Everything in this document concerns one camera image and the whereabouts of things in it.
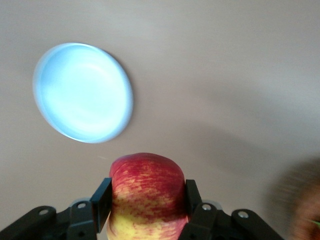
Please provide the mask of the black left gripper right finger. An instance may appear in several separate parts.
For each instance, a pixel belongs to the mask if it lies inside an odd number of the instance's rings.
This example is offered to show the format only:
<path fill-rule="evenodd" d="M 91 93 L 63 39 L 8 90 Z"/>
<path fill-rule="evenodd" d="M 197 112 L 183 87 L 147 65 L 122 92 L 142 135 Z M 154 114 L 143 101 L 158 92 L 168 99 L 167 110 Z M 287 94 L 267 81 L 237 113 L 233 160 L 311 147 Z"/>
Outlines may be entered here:
<path fill-rule="evenodd" d="M 236 209 L 231 215 L 204 202 L 196 181 L 185 182 L 189 222 L 178 240 L 284 240 L 258 214 L 249 209 Z"/>

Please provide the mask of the brown woven wicker basket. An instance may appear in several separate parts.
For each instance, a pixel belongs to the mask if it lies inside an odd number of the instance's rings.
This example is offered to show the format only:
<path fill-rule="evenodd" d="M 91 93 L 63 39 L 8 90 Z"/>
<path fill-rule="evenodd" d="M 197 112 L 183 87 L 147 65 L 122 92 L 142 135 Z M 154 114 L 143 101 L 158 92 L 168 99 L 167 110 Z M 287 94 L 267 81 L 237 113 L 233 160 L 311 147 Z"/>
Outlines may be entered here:
<path fill-rule="evenodd" d="M 269 224 L 285 240 L 320 240 L 320 156 L 282 170 L 263 204 Z"/>

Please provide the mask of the red yellow apple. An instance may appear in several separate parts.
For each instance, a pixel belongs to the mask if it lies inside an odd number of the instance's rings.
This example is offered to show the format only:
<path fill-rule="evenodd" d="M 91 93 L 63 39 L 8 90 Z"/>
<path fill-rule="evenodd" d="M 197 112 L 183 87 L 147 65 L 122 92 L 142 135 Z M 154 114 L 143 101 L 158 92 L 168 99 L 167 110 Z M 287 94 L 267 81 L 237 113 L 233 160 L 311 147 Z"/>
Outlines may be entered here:
<path fill-rule="evenodd" d="M 112 163 L 109 177 L 108 240 L 178 240 L 189 219 L 184 173 L 174 161 L 130 154 Z"/>

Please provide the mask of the light blue plate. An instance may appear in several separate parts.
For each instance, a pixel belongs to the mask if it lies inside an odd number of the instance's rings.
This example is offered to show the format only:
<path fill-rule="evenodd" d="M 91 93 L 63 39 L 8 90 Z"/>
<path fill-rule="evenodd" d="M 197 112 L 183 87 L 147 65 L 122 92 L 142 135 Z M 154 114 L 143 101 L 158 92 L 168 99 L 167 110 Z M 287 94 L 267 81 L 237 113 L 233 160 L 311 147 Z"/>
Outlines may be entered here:
<path fill-rule="evenodd" d="M 89 144 L 120 135 L 134 108 L 132 85 L 121 64 L 106 51 L 84 43 L 57 45 L 39 59 L 33 95 L 56 131 Z"/>

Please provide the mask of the brown table cloth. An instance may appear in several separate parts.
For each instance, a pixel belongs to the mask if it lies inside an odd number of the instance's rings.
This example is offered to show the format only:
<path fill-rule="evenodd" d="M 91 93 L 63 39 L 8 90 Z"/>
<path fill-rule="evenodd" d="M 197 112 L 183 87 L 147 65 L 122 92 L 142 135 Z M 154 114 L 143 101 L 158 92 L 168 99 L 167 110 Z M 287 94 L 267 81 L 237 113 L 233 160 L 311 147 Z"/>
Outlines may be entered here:
<path fill-rule="evenodd" d="M 38 60 L 69 42 L 129 76 L 133 114 L 113 140 L 70 139 L 36 106 Z M 0 0 L 0 230 L 90 197 L 115 159 L 140 152 L 286 236 L 280 187 L 320 158 L 320 0 Z"/>

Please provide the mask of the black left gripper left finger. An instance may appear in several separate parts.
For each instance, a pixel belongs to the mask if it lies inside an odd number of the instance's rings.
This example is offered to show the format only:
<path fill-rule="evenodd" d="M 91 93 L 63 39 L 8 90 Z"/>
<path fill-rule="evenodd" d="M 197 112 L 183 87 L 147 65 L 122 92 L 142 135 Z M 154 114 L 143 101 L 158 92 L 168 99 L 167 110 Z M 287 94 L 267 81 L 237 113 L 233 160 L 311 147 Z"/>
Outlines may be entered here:
<path fill-rule="evenodd" d="M 112 179 L 64 211 L 38 206 L 0 231 L 0 240 L 98 240 L 112 207 Z"/>

